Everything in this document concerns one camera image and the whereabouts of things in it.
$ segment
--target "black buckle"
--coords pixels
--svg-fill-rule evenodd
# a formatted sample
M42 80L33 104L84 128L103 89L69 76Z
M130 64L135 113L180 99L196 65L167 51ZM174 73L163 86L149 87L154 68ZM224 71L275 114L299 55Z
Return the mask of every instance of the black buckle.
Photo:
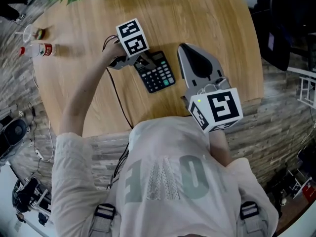
M247 201L240 207L240 218L242 220L259 214L258 205L255 202Z
M116 213L116 209L113 205L109 203L102 203L98 205L98 207L95 209L94 215L101 218L113 220L115 213Z

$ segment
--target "red bottle cap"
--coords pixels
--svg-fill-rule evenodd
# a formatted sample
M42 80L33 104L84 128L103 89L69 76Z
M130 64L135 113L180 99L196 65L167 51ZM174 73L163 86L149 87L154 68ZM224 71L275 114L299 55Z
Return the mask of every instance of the red bottle cap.
M19 55L22 56L25 53L25 47L21 47L19 51Z

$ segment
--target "gray wood plank floor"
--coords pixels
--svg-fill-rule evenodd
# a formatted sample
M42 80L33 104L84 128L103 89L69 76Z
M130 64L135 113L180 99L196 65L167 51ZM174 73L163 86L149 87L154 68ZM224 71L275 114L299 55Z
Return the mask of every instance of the gray wood plank floor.
M45 0L34 0L25 7L17 5L26 12L23 25L32 23L49 4ZM18 104L18 110L26 113L26 121L32 120L27 103L32 103L36 111L35 146L46 159L52 152L48 133L49 120L35 87L32 73L32 60L18 57L18 48L23 44L20 36L14 34L23 27L5 20L0 23L0 110ZM307 62L299 56L291 57L291 65L305 68ZM297 152L303 147L302 138L312 127L311 113L307 106L297 101L299 76L285 73L263 60L264 94L261 100L243 104L244 119L236 126L226 130L227 139L235 158L249 159L252 170L259 182L265 185L273 176L274 170L285 162L290 167L297 165ZM94 149L93 177L99 188L105 188L117 164L119 156L128 142L128 133L91 137L87 140ZM55 145L56 136L52 133ZM29 177L38 168L38 158L30 143L33 132L24 139L24 146L12 158L12 167L21 179ZM51 187L51 162L40 162L35 176Z

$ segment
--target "calculator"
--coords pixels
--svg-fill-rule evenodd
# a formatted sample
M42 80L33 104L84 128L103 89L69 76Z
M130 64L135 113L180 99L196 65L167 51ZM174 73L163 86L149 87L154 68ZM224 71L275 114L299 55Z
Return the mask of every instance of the calculator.
M150 70L140 63L134 67L142 79L149 93L154 93L175 84L175 78L170 65L162 51L151 54L155 68Z

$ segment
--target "person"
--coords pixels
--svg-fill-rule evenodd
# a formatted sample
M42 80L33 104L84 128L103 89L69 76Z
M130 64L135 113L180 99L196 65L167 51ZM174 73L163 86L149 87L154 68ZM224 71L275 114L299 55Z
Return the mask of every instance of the person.
M248 160L233 160L225 133L204 134L192 117L137 124L111 189L96 189L92 147L82 138L83 124L106 67L124 55L119 44L108 44L63 110L52 170L57 235L101 237L105 231L113 237L272 236L277 211ZM114 218L104 216L107 212Z
M25 14L20 14L16 9L9 4L23 3L29 5L32 0L0 0L0 17L7 20L19 22L25 18Z

